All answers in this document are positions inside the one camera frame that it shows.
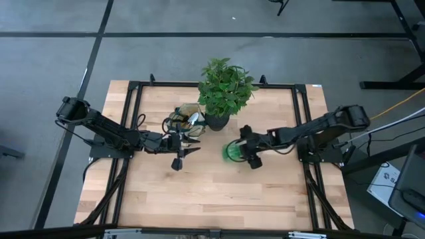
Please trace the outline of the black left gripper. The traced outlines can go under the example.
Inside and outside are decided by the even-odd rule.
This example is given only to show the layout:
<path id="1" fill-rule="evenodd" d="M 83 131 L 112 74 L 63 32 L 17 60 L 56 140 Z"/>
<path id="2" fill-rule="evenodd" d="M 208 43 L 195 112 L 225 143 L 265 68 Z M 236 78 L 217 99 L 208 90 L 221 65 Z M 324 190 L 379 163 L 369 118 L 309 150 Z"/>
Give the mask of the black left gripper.
<path id="1" fill-rule="evenodd" d="M 168 138 L 168 149 L 174 153 L 177 154 L 178 159 L 183 159 L 190 153 L 194 153 L 197 150 L 200 149 L 200 147 L 194 147 L 194 148 L 186 148 L 183 149 L 182 142 L 183 142 L 183 132 L 181 131 L 181 125 L 177 124 L 175 126 L 175 130 L 171 131 L 169 130 L 167 132 Z M 186 144 L 193 144 L 193 143 L 200 143 L 199 140 L 190 138 L 190 137 L 184 137 L 184 143 Z"/>

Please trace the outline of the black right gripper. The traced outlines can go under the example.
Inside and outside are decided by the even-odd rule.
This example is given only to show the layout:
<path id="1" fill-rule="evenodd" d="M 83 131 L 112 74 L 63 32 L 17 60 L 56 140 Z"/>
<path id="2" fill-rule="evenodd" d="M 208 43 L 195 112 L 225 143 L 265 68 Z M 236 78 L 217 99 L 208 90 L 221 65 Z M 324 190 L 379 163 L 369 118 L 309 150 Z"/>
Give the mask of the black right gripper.
<path id="1" fill-rule="evenodd" d="M 249 125 L 245 125 L 240 129 L 240 139 L 235 139 L 229 143 L 229 145 L 240 145 L 240 151 L 243 157 L 251 157 L 257 152 L 267 150 L 268 146 L 263 142 L 264 135 L 255 133 Z M 247 159 L 232 158 L 232 161 L 236 163 L 246 162 Z"/>

